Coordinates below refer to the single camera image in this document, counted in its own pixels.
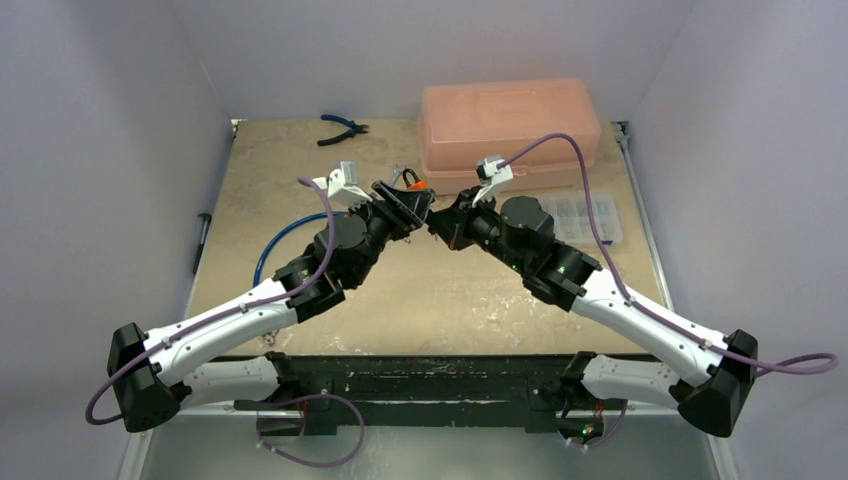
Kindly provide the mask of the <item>orange black padlock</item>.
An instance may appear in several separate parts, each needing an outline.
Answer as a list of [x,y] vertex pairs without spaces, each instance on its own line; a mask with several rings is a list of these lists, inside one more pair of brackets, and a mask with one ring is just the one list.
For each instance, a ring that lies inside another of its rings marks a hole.
[[411,168],[404,168],[401,171],[401,179],[404,189],[407,191],[426,190],[429,188],[428,184]]

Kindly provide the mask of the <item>blue cable lock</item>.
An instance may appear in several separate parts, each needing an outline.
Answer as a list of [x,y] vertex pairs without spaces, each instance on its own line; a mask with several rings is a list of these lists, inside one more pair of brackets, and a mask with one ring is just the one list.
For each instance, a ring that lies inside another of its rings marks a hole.
[[[333,216],[341,216],[341,215],[344,215],[344,214],[345,214],[345,212],[341,212],[341,211],[333,211],[333,213],[332,213]],[[266,261],[268,260],[268,257],[270,256],[270,254],[272,253],[272,251],[276,247],[276,245],[285,236],[289,235],[290,233],[292,233],[293,231],[295,231],[296,229],[298,229],[298,228],[300,228],[304,225],[307,225],[309,223],[324,219],[326,217],[327,217],[326,213],[315,213],[315,214],[308,215],[304,218],[296,220],[296,221],[292,222],[291,224],[287,225],[282,230],[280,230],[274,237],[272,237],[271,240],[269,240],[269,242],[266,244],[266,246],[264,247],[264,249],[262,250],[261,254],[258,257],[258,260],[257,260],[255,268],[254,268],[254,272],[253,272],[252,286],[256,287],[261,283],[263,269],[264,269],[264,266],[266,264]]]

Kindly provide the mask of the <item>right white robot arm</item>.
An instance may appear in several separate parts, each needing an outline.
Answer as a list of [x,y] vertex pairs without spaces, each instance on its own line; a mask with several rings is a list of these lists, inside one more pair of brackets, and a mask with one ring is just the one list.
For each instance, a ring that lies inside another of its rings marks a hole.
[[758,342],[738,329],[724,334],[687,320],[650,299],[626,293],[611,269],[555,236],[555,221],[534,197],[500,209],[462,191],[426,223],[450,249],[480,247],[517,272],[541,302],[593,320],[652,355],[625,361],[590,354],[564,376],[561,392],[576,407],[594,399],[627,399],[674,408],[690,425],[729,437],[755,383]]

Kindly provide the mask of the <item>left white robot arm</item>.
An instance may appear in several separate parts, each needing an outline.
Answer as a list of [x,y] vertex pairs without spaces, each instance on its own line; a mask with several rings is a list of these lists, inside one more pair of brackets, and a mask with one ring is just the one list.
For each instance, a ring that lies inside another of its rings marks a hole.
[[142,331],[127,324],[113,334],[105,389],[130,433],[157,427],[187,405],[199,388],[189,378],[204,364],[251,338],[303,323],[337,306],[360,287],[386,245],[421,228],[435,200],[430,188],[395,189],[376,181],[374,196],[333,214],[323,178],[299,178],[325,206],[327,225],[303,254],[246,293],[201,315]]

